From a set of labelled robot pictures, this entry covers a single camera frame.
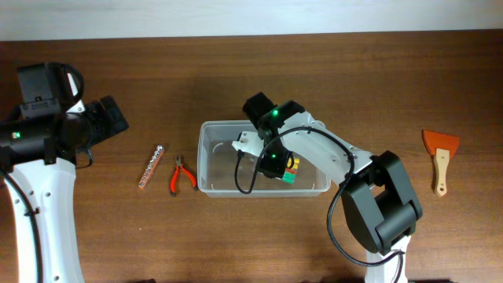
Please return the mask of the clear plastic container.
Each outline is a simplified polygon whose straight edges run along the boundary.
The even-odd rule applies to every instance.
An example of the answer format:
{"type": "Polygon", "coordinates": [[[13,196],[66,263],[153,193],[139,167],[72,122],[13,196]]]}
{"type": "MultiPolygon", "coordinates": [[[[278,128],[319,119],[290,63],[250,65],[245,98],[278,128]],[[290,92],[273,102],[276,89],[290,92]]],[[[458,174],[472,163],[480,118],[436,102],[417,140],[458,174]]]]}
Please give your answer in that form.
{"type": "MultiPolygon", "coordinates": [[[[200,128],[197,158],[197,184],[199,190],[209,197],[243,197],[235,185],[234,173],[242,190],[251,183],[256,157],[245,154],[237,162],[237,150],[232,143],[243,131],[254,132],[255,128],[247,120],[207,121],[200,128]]],[[[253,197],[317,197],[329,190],[332,180],[319,171],[308,160],[299,155],[299,168],[292,183],[278,178],[257,175],[253,197]]]]}

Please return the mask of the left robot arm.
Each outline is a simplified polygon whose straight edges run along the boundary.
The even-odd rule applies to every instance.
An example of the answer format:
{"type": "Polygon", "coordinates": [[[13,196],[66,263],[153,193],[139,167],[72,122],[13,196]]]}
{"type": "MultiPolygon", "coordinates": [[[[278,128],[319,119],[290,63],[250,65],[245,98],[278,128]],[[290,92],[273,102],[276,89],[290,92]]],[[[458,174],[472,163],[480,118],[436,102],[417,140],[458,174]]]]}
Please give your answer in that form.
{"type": "Polygon", "coordinates": [[[17,75],[23,101],[1,124],[1,178],[13,205],[18,279],[81,282],[77,156],[129,125],[110,96],[83,104],[83,76],[69,64],[33,64],[17,75]]]}

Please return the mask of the orange scraper wooden handle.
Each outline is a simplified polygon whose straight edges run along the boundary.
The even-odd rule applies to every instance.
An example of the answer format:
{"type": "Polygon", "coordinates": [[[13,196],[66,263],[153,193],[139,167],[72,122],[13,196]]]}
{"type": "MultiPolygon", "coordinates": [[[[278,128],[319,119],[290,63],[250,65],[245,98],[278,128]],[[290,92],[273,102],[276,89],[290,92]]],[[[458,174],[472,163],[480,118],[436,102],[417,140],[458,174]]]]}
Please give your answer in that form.
{"type": "Polygon", "coordinates": [[[435,194],[442,197],[447,192],[446,173],[450,159],[456,154],[460,144],[458,136],[432,130],[422,130],[422,138],[435,165],[435,194]]]}

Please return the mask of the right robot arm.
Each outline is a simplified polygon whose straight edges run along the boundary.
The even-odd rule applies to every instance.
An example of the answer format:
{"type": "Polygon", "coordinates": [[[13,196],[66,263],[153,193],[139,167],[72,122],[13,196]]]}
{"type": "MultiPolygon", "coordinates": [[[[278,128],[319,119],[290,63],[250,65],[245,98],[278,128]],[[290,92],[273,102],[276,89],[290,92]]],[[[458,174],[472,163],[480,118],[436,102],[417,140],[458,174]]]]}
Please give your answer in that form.
{"type": "Polygon", "coordinates": [[[334,246],[341,247],[332,228],[341,203],[347,227],[366,250],[365,260],[343,256],[366,268],[367,282],[405,282],[406,249],[423,210],[399,157],[354,147],[295,101],[276,105],[258,93],[246,100],[243,111],[255,131],[241,133],[233,147],[239,156],[256,156],[253,174],[287,180],[294,155],[308,160],[338,186],[326,218],[334,246]]]}

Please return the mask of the clear pack coloured plugs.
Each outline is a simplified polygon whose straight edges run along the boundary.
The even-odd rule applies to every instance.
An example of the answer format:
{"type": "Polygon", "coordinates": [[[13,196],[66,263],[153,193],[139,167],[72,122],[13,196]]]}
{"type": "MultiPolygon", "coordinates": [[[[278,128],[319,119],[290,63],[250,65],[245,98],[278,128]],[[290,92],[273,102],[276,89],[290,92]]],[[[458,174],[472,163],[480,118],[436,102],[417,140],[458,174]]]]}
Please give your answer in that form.
{"type": "Polygon", "coordinates": [[[299,158],[296,158],[296,157],[290,157],[288,159],[288,162],[287,162],[287,165],[285,168],[285,172],[283,174],[283,177],[281,178],[281,180],[283,182],[286,182],[288,184],[295,183],[296,176],[297,176],[298,169],[299,169],[299,162],[300,162],[299,158]]]}

